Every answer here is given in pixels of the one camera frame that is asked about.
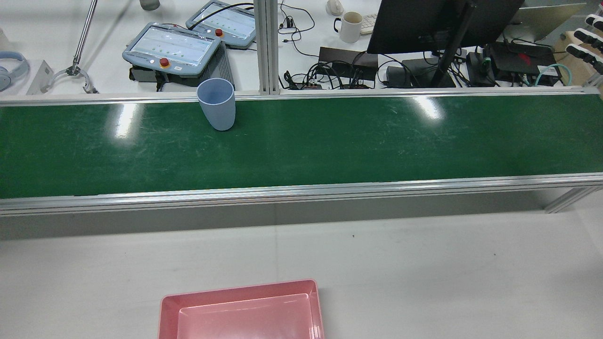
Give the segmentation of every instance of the aluminum frame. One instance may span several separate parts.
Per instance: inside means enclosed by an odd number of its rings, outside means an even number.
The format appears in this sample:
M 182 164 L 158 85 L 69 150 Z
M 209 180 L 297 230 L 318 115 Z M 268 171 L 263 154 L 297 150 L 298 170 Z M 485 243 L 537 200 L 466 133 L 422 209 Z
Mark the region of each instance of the aluminum frame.
M 258 95 L 255 91 L 237 91 L 238 101 L 247 100 L 290 100 L 308 98 L 379 98 L 379 97 L 492 97 L 518 95 L 590 95 L 599 91 L 595 87 L 464 87 L 456 89 L 364 89 L 309 91 L 284 90 L 280 95 Z M 77 104 L 119 104 L 119 103 L 192 103 L 198 99 L 193 92 L 153 92 L 127 94 L 95 94 L 95 95 L 8 95 L 0 97 L 0 107 L 10 106 L 61 106 Z
M 558 89 L 511 87 L 505 89 L 416 89 L 329 91 L 312 95 L 291 91 L 283 95 L 257 95 L 238 92 L 237 100 L 294 100 L 304 98 L 354 97 L 445 97 L 501 95 L 587 95 L 598 94 L 594 87 L 561 87 Z M 153 93 L 145 95 L 35 95 L 10 97 L 0 106 L 56 106 L 111 103 L 173 103 L 196 102 L 191 93 Z M 208 189 L 199 191 L 141 192 L 85 197 L 39 197 L 0 200 L 0 215 L 32 215 L 74 212 L 127 211 L 138 209 L 222 206 L 234 204 L 284 203 L 293 201 L 324 201 L 356 198 L 407 197 L 417 195 L 465 194 L 477 192 L 529 191 L 546 188 L 577 188 L 563 195 L 548 208 L 558 212 L 581 197 L 603 187 L 603 173 L 563 174 L 551 176 L 493 177 L 450 180 L 427 180 L 389 183 L 351 183 L 332 185 L 280 186 L 266 188 Z
M 603 187 L 603 173 L 205 189 L 196 191 L 105 194 L 83 197 L 4 199 L 0 200 L 0 215 L 132 211 L 237 204 L 531 191 L 546 188 L 586 188 L 589 190 L 588 193 L 591 193 L 601 187 Z M 577 201 L 574 196 L 571 197 L 571 201 L 568 204 L 565 204 L 564 199 L 560 201 L 560 204 L 563 204 L 563 206 L 552 212 L 558 212 L 574 201 Z
M 277 0 L 254 0 L 257 38 L 257 69 L 259 71 L 260 94 L 278 95 L 278 17 Z

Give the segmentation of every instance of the metal pole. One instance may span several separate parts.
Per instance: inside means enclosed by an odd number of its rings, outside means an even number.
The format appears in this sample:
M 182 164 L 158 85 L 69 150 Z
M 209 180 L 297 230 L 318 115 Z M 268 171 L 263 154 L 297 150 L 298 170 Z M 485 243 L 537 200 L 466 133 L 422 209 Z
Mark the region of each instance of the metal pole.
M 81 60 L 81 52 L 84 49 L 84 44 L 86 43 L 86 37 L 88 36 L 88 30 L 90 28 L 90 22 L 92 21 L 92 16 L 94 15 L 94 9 L 96 9 L 96 3 L 98 2 L 98 0 L 92 0 L 92 2 L 90 3 L 90 9 L 88 10 L 88 16 L 86 17 L 86 22 L 84 23 L 84 29 L 81 32 L 81 36 L 80 36 L 80 42 L 77 45 L 77 50 L 75 51 L 75 55 L 74 55 L 74 63 L 71 66 L 71 72 L 73 72 L 73 74 L 69 74 L 69 75 L 77 75 L 78 73 L 76 72 L 76 68 L 77 65 L 79 65 L 80 60 Z

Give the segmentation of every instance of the black box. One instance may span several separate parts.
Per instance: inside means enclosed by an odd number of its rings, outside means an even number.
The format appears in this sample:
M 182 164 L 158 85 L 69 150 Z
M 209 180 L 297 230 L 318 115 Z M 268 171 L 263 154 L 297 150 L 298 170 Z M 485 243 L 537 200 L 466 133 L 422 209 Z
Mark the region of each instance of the black box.
M 346 63 L 333 62 L 329 63 L 329 66 L 337 72 L 341 78 L 351 78 L 354 76 L 353 69 L 360 69 L 362 74 L 360 79 L 374 81 L 377 75 L 377 69 L 379 68 L 379 62 L 377 60 L 377 54 L 367 54 L 358 51 L 349 51 L 347 49 L 337 49 L 329 47 L 321 47 L 320 53 L 318 54 L 318 61 L 322 63 L 343 61 Z M 317 68 L 318 74 L 335 76 L 329 69 Z

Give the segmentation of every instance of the pink tray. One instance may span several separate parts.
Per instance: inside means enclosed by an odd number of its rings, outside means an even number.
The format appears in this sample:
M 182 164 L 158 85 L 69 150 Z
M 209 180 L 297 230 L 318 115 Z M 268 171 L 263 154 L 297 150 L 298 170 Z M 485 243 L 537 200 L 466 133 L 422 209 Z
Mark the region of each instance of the pink tray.
M 159 339 L 323 339 L 314 280 L 166 296 Z

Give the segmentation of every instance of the coffee mug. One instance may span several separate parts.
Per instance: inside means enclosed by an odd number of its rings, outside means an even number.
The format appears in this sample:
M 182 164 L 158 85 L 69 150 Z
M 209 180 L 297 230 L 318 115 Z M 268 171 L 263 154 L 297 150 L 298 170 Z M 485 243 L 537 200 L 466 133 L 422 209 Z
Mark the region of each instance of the coffee mug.
M 335 24 L 341 21 L 341 28 L 337 29 Z M 339 33 L 339 38 L 343 42 L 354 43 L 360 39 L 360 28 L 362 26 L 362 15 L 357 12 L 347 12 L 343 19 L 336 18 L 333 22 L 333 29 Z

